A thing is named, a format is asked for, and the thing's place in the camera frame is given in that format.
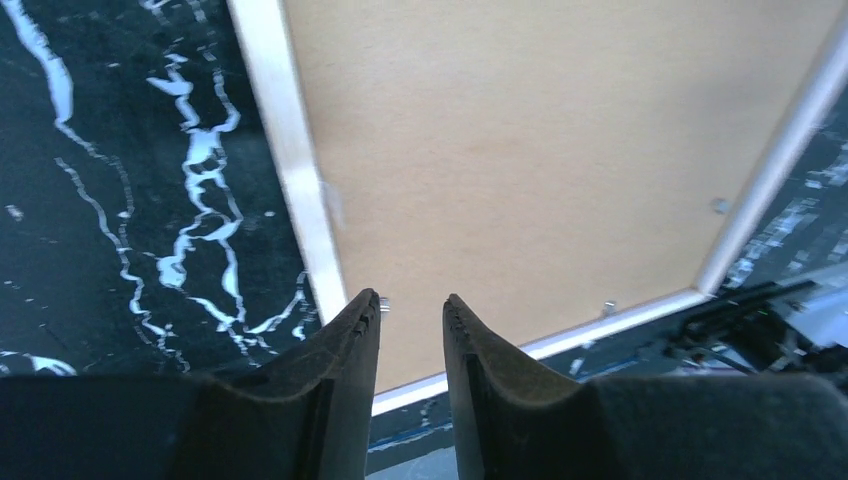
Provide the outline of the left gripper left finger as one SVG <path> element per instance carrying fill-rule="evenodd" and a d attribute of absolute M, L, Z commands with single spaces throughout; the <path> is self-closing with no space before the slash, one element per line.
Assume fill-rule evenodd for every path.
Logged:
<path fill-rule="evenodd" d="M 361 479 L 377 292 L 246 375 L 6 377 L 5 479 Z"/>

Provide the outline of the white wooden photo frame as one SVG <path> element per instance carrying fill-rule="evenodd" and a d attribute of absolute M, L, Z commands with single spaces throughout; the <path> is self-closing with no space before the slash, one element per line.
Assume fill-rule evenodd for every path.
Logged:
<path fill-rule="evenodd" d="M 714 294 L 847 80 L 843 1 L 232 1 L 323 321 L 388 300 L 375 414 L 455 293 L 545 358 Z"/>

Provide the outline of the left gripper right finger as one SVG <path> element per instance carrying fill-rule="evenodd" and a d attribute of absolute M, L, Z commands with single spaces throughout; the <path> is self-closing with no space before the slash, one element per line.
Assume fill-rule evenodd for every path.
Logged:
<path fill-rule="evenodd" d="M 457 295 L 443 342 L 462 479 L 843 479 L 847 399 L 811 375 L 577 383 Z"/>

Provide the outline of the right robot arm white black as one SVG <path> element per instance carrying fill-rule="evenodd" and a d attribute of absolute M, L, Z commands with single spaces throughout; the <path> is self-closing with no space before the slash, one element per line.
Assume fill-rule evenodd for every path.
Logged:
<path fill-rule="evenodd" d="M 808 311 L 806 299 L 819 288 L 802 280 L 728 291 L 687 315 L 660 343 L 661 353 L 698 367 L 717 361 L 747 375 L 811 373 L 845 382 L 847 348 L 817 344 L 789 322 Z"/>

